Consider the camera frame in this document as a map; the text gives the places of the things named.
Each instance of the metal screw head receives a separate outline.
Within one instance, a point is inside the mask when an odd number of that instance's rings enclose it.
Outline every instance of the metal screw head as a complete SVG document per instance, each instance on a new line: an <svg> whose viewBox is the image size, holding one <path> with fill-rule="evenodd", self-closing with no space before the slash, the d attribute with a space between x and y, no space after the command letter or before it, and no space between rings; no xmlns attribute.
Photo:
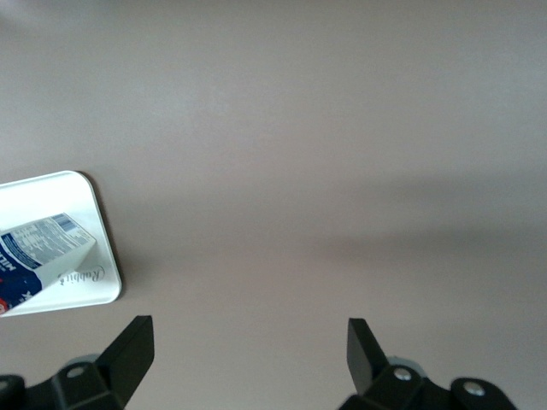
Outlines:
<svg viewBox="0 0 547 410"><path fill-rule="evenodd" d="M396 378L404 382L408 382L412 378L410 372L407 369L403 369L402 367L398 367L397 369L395 369L395 371L393 371L393 374L395 374Z"/></svg>
<svg viewBox="0 0 547 410"><path fill-rule="evenodd" d="M485 390L482 388L482 386L476 382L465 382L463 384L463 388L465 391L467 391L470 395L477 395L479 397L486 394Z"/></svg>
<svg viewBox="0 0 547 410"><path fill-rule="evenodd" d="M84 372L84 367L83 366L78 366L78 367L74 367L72 369L70 369L68 372L67 372L67 377L68 378L76 378L78 377L80 374L82 374Z"/></svg>

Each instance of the gray table surface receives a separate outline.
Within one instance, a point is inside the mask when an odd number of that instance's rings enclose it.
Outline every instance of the gray table surface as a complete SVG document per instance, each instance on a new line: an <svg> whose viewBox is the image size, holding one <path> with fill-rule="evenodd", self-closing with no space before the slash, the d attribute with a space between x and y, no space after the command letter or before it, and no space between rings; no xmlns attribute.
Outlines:
<svg viewBox="0 0 547 410"><path fill-rule="evenodd" d="M543 409L546 22L532 1L1 2L0 182L90 176L124 292L0 319L0 372L37 383L152 314L130 410L334 409L363 317L441 386Z"/></svg>

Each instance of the white tray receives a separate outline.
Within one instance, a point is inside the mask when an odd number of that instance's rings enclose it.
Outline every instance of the white tray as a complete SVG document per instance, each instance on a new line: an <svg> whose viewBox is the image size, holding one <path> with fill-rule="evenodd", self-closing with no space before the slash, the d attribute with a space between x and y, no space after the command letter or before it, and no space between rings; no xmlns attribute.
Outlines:
<svg viewBox="0 0 547 410"><path fill-rule="evenodd" d="M97 243L76 272L60 278L2 317L109 303L120 294L120 274L97 199L86 177L63 171L0 184L0 231L61 213L80 224Z"/></svg>

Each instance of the milk carton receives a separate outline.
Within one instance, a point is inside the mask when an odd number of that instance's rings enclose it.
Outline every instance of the milk carton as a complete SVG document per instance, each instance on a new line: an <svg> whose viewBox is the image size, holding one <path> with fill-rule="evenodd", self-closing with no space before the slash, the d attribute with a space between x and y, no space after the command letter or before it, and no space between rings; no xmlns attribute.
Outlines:
<svg viewBox="0 0 547 410"><path fill-rule="evenodd" d="M0 315L73 272L95 238L66 214L0 234Z"/></svg>

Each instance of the nutrition label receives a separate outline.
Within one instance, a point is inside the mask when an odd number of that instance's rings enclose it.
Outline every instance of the nutrition label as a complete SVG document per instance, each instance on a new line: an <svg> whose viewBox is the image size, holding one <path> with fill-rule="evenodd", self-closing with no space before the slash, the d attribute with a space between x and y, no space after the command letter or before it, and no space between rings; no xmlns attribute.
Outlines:
<svg viewBox="0 0 547 410"><path fill-rule="evenodd" d="M59 214L15 229L2 235L2 240L15 258L36 269L93 238L65 214Z"/></svg>

